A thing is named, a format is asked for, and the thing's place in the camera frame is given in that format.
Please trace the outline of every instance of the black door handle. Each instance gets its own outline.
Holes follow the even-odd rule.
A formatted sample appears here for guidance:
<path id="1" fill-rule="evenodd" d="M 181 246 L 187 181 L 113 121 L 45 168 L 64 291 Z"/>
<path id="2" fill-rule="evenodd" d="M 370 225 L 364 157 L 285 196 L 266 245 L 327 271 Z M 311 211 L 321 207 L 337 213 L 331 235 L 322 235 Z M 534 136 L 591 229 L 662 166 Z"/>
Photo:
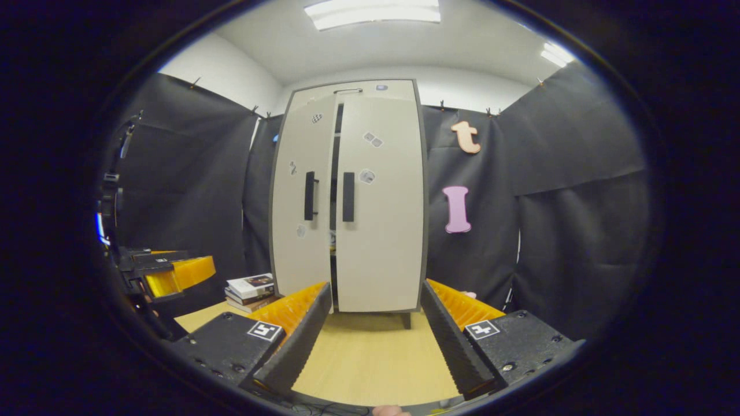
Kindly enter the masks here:
<path id="1" fill-rule="evenodd" d="M 354 172 L 344 172 L 342 221 L 354 221 Z"/>
<path id="2" fill-rule="evenodd" d="M 318 182 L 316 172 L 306 172 L 306 195 L 303 202 L 303 219 L 306 221 L 313 221 L 314 215 L 318 214 L 314 211 L 314 185 Z"/>

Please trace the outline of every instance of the wooden table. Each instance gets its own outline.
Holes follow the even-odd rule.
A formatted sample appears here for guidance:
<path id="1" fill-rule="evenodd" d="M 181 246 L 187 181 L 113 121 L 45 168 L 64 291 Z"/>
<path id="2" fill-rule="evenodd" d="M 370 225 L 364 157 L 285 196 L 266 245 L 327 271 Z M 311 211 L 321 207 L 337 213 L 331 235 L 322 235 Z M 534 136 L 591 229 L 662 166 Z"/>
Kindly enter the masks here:
<path id="1" fill-rule="evenodd" d="M 223 312 L 248 315 L 222 302 L 175 320 L 192 332 Z M 399 315 L 330 314 L 293 389 L 361 406 L 459 395 L 423 312 L 411 314 L 411 329 Z"/>

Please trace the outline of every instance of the cabinet leg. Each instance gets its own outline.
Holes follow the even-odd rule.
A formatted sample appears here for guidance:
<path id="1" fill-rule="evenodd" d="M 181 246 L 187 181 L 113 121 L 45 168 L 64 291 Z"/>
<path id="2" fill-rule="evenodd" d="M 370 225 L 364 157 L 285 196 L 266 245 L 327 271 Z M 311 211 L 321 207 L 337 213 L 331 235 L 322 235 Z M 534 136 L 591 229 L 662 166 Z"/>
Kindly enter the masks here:
<path id="1" fill-rule="evenodd" d="M 404 329 L 411 329 L 411 313 L 410 312 L 402 313 L 401 320 L 403 321 Z"/>

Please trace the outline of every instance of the white ceiling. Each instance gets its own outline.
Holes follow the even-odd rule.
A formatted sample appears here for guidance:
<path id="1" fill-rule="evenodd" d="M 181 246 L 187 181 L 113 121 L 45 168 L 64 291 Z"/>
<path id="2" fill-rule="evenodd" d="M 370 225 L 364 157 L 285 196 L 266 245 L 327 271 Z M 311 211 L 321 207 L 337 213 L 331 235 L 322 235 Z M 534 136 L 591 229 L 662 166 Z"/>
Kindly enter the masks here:
<path id="1" fill-rule="evenodd" d="M 490 73 L 534 87 L 558 66 L 545 40 L 483 1 L 440 0 L 439 24 L 380 21 L 319 32 L 303 7 L 320 0 L 272 0 L 216 33 L 280 83 L 361 67 L 428 65 Z"/>

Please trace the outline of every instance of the ceiling light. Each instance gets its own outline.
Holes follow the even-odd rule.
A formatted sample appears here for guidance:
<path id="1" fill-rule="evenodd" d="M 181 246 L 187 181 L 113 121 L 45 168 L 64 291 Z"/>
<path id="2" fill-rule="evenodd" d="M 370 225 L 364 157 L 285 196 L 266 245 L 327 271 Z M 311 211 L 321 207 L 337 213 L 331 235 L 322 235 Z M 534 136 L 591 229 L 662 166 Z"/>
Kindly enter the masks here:
<path id="1" fill-rule="evenodd" d="M 329 0 L 304 10 L 318 30 L 366 21 L 440 22 L 438 0 Z"/>
<path id="2" fill-rule="evenodd" d="M 547 50 L 543 50 L 540 55 L 543 58 L 547 59 L 548 61 L 552 62 L 553 64 L 555 64 L 555 65 L 557 65 L 557 66 L 559 66 L 561 68 L 564 68 L 565 65 L 568 64 L 566 61 L 563 61 L 562 59 L 560 59 L 557 56 L 555 56 L 554 53 L 551 53 L 550 51 L 547 51 Z"/>
<path id="3" fill-rule="evenodd" d="M 574 57 L 567 50 L 557 45 L 547 43 L 545 44 L 545 50 L 557 56 L 558 58 L 560 58 L 561 61 L 564 61 L 566 64 L 570 64 L 574 60 Z"/>

